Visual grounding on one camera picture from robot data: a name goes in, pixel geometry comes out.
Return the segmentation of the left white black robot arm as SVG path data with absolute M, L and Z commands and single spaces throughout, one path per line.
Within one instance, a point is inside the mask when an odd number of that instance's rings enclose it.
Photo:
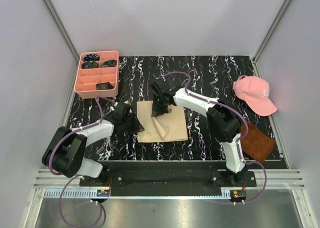
M 85 158 L 88 146 L 113 134 L 137 134 L 144 131 L 132 106 L 127 102 L 118 103 L 105 118 L 84 127 L 70 129 L 61 126 L 55 132 L 41 162 L 51 168 L 53 175 L 72 178 L 76 175 L 90 177 L 97 186 L 108 181 L 104 166 L 92 159 Z

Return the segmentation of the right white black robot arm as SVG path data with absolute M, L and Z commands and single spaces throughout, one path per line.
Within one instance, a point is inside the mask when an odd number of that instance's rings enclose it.
M 240 137 L 242 124 L 237 111 L 217 98 L 203 96 L 180 85 L 173 86 L 164 80 L 156 80 L 151 84 L 154 91 L 153 117 L 169 112 L 169 106 L 181 106 L 197 112 L 207 118 L 212 135 L 222 144 L 226 159 L 228 183 L 239 186 L 245 180 L 247 171 Z

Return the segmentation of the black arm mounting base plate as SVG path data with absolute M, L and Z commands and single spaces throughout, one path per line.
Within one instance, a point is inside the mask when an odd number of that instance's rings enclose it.
M 223 196 L 223 189 L 256 188 L 253 171 L 239 175 L 224 161 L 104 161 L 102 180 L 86 176 L 81 187 L 111 185 L 111 197 L 204 199 Z

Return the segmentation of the beige cloth napkin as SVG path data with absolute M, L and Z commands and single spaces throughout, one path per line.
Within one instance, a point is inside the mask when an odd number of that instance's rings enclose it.
M 152 101 L 137 102 L 137 118 L 144 131 L 137 134 L 139 143 L 165 143 L 188 140 L 185 110 L 170 105 L 169 113 L 152 117 Z

